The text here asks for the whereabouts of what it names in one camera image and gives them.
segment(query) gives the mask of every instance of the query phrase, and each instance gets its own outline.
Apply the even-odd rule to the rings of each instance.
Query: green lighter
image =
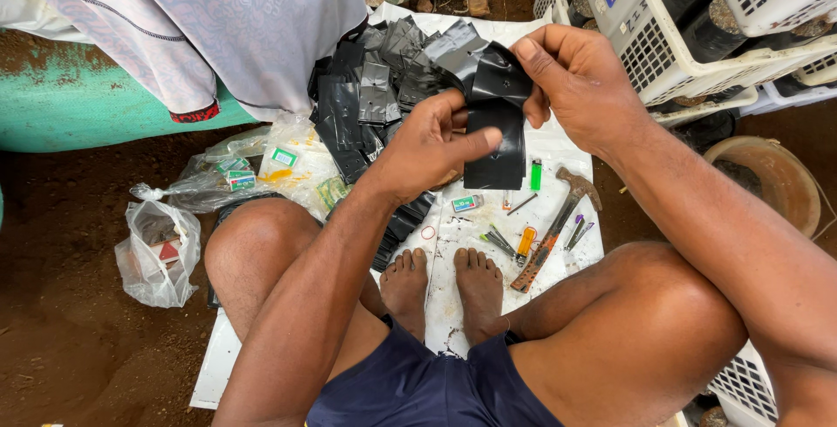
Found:
[[[532,190],[540,190],[541,189],[541,160],[540,159],[532,159],[531,160],[531,189]]]

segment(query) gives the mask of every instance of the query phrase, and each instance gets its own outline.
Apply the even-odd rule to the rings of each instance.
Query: red rubber band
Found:
[[[427,228],[430,228],[430,230],[433,231],[433,233],[428,237],[424,237],[424,229],[427,229]],[[430,239],[433,239],[433,237],[436,235],[436,229],[433,226],[424,226],[424,228],[421,230],[420,234],[421,234],[421,237],[423,239],[430,240]]]

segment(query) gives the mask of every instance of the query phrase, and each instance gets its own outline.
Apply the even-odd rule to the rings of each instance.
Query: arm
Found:
[[[675,249],[727,296],[764,357],[785,425],[837,418],[837,262],[651,120],[607,38],[551,25],[513,50],[583,150],[612,166]],[[557,53],[557,58],[550,53]]]
[[[451,131],[461,126],[454,119],[465,118],[452,112],[464,104],[459,92],[449,91],[416,105],[282,275],[244,340],[214,425],[303,424],[334,365],[392,212],[501,139],[494,128],[452,142]]]

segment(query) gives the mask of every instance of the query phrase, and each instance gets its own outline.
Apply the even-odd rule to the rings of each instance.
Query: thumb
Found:
[[[529,77],[547,95],[557,92],[569,81],[570,73],[567,69],[531,38],[522,37],[518,40],[515,43],[515,54]]]
[[[448,159],[461,163],[487,156],[497,149],[502,141],[503,134],[500,128],[487,126],[449,142],[445,149]]]

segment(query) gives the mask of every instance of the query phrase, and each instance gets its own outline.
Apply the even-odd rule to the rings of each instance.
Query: navy blue shorts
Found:
[[[392,318],[374,352],[326,383],[308,427],[563,427],[517,372],[504,334],[472,347],[468,360],[435,355]]]

